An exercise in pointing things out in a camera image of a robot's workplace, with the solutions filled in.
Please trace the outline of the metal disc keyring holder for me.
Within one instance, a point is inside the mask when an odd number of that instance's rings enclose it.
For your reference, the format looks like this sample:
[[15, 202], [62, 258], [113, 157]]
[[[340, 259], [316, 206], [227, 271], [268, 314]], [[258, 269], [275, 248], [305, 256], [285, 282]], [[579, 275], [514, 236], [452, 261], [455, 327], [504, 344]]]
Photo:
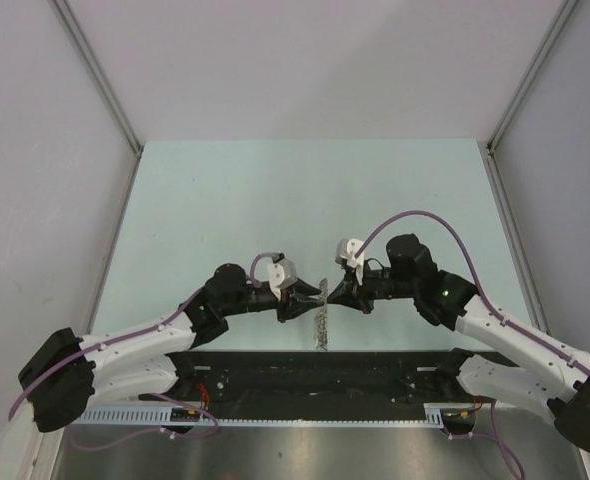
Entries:
[[316, 335], [315, 348], [319, 351], [328, 350], [328, 294], [329, 283], [327, 278], [323, 278], [319, 283], [320, 294], [318, 299], [322, 302], [315, 314]]

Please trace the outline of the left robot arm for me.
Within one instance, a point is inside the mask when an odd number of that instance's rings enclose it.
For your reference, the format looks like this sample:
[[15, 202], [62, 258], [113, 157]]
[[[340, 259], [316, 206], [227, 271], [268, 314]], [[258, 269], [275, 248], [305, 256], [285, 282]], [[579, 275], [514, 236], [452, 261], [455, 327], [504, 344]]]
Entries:
[[165, 318], [104, 335], [52, 333], [20, 370], [20, 400], [33, 409], [41, 433], [64, 428], [86, 410], [139, 395], [182, 400], [196, 376], [180, 353], [208, 344], [229, 329], [228, 317], [273, 311], [279, 322], [321, 307], [321, 291], [298, 278], [286, 259], [256, 282], [237, 264], [223, 264]]

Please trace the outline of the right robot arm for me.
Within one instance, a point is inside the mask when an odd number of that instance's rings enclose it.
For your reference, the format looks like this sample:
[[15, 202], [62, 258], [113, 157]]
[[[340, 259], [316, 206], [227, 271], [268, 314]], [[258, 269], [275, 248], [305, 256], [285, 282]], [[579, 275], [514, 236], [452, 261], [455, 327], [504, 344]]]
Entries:
[[485, 299], [474, 283], [439, 269], [413, 234], [388, 241], [389, 264], [379, 269], [368, 267], [363, 246], [358, 239], [339, 242], [336, 261], [344, 277], [329, 303], [369, 314], [377, 300], [412, 300], [428, 323], [481, 342], [511, 363], [451, 351], [436, 376], [444, 399], [459, 401], [470, 394], [518, 407], [590, 453], [590, 353], [521, 323]]

